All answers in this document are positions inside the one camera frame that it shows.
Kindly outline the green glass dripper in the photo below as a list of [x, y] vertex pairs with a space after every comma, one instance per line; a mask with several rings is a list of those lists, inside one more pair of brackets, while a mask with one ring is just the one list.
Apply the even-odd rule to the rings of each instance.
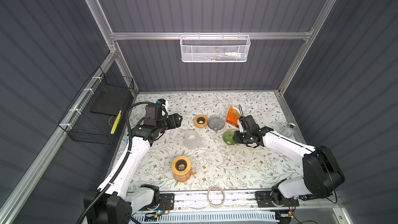
[[226, 130], [222, 135], [222, 139], [229, 146], [236, 145], [234, 135], [235, 135], [234, 130]]

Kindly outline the orange glass carafe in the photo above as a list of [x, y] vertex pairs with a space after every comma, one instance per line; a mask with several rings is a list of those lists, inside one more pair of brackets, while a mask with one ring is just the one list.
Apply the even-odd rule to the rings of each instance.
[[172, 169], [173, 177], [177, 182], [183, 183], [186, 182], [192, 175], [197, 173], [196, 169], [190, 168], [185, 169], [184, 171], [178, 171], [177, 169]]

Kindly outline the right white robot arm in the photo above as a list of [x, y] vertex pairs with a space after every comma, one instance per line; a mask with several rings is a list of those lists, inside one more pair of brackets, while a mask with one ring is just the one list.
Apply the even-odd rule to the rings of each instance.
[[303, 176], [283, 179], [272, 187], [270, 198], [275, 206], [284, 206], [295, 197], [324, 199], [345, 182], [345, 175], [332, 151], [325, 146], [311, 146], [287, 138], [270, 127], [259, 127], [251, 115], [238, 119], [239, 130], [233, 139], [250, 148], [267, 147], [297, 162]]

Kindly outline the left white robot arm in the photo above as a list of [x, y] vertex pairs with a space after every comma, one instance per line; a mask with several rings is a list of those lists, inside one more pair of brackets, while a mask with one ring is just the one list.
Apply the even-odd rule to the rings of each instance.
[[182, 116], [169, 115], [169, 103], [158, 99], [155, 103], [144, 102], [145, 116], [136, 126], [131, 126], [130, 114], [139, 103], [134, 103], [126, 112], [128, 142], [122, 157], [118, 160], [97, 190], [89, 190], [84, 197], [84, 211], [77, 223], [86, 220], [89, 224], [128, 224], [141, 208], [160, 200], [157, 186], [143, 185], [127, 200], [127, 191], [135, 171], [144, 155], [155, 141], [167, 130], [181, 127]]

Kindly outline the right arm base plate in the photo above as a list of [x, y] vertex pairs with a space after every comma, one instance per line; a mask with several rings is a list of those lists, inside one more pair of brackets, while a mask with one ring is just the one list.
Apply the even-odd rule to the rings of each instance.
[[295, 198], [285, 198], [274, 190], [260, 190], [255, 192], [258, 207], [298, 207]]

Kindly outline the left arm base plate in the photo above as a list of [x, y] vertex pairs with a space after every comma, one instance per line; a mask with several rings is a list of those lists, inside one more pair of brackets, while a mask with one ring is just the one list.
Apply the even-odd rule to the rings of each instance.
[[170, 211], [174, 209], [175, 194], [160, 193], [159, 203], [150, 204], [141, 208], [141, 211]]

